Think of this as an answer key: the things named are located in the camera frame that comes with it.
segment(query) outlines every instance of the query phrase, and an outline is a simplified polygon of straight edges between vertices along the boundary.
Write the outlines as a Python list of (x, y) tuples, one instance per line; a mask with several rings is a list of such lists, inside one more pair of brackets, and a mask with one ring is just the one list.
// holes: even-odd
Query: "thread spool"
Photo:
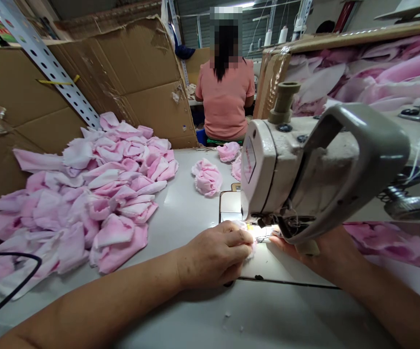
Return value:
[(287, 41), (287, 27), (284, 26), (279, 33), (278, 44), (283, 44)]
[(273, 32), (268, 29), (268, 31), (266, 32), (266, 36), (264, 37), (264, 45), (263, 46), (270, 46), (271, 45), (271, 35), (273, 34)]

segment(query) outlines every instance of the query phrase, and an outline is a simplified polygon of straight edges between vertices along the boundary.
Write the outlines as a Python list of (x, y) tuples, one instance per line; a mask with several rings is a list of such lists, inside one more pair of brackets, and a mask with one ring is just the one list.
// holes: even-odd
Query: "woman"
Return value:
[(247, 131), (244, 107), (255, 95), (253, 62), (238, 56), (237, 26), (215, 31), (215, 56), (200, 67), (195, 99), (203, 102), (205, 133), (217, 141), (241, 141)]

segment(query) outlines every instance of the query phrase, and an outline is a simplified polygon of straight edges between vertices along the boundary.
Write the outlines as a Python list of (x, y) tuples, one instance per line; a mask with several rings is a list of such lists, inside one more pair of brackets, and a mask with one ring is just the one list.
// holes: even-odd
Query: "blue stool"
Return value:
[(206, 146), (205, 129), (201, 129), (201, 130), (197, 131), (196, 133), (197, 133), (197, 140), (199, 141), (199, 143), (202, 144), (203, 146)]

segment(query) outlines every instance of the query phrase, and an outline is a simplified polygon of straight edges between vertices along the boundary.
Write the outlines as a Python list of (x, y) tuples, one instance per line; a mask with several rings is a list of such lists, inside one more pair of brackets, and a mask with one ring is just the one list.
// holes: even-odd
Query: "fabric scrap on table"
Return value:
[[(25, 189), (0, 198), (0, 252), (42, 258), (14, 300), (50, 274), (88, 260), (101, 273), (112, 272), (147, 245), (147, 222), (158, 208), (154, 194), (179, 168), (171, 143), (112, 112), (100, 115), (100, 125), (81, 128), (84, 138), (69, 142), (62, 156), (13, 150), (21, 169), (33, 174)], [(220, 185), (221, 177), (212, 183)], [(0, 257), (0, 294), (10, 294), (34, 266)]]
[(205, 197), (212, 197), (219, 192), (223, 177), (218, 168), (203, 158), (198, 161), (191, 170), (195, 176), (194, 185), (195, 189)]
[(234, 160), (239, 153), (240, 145), (237, 142), (225, 143), (216, 147), (219, 154), (219, 159), (222, 162), (230, 162)]

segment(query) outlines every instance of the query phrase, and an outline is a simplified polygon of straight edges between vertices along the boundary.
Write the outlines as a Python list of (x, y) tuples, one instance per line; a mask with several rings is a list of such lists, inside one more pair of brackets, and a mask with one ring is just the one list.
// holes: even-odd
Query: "cardboard box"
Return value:
[(197, 146), (181, 64), (158, 16), (50, 50), (69, 75), (80, 75), (78, 87), (98, 113), (152, 127), (174, 148)]
[(325, 48), (365, 45), (414, 35), (420, 35), (420, 21), (359, 32), (317, 36), (265, 49), (258, 83), (257, 102), (253, 113), (254, 118), (266, 119), (268, 117), (276, 100), (276, 87), (284, 81), (293, 54)]
[(214, 52), (211, 48), (198, 48), (195, 50), (192, 57), (186, 60), (187, 77), (189, 78), (189, 83), (197, 85), (199, 80), (200, 66), (206, 63), (213, 56)]
[[(152, 127), (173, 148), (197, 146), (180, 64), (158, 17), (77, 42), (49, 46), (98, 113)], [(61, 154), (84, 121), (18, 47), (0, 48), (0, 196), (25, 187), (13, 148)], [(172, 93), (180, 96), (176, 103)]]

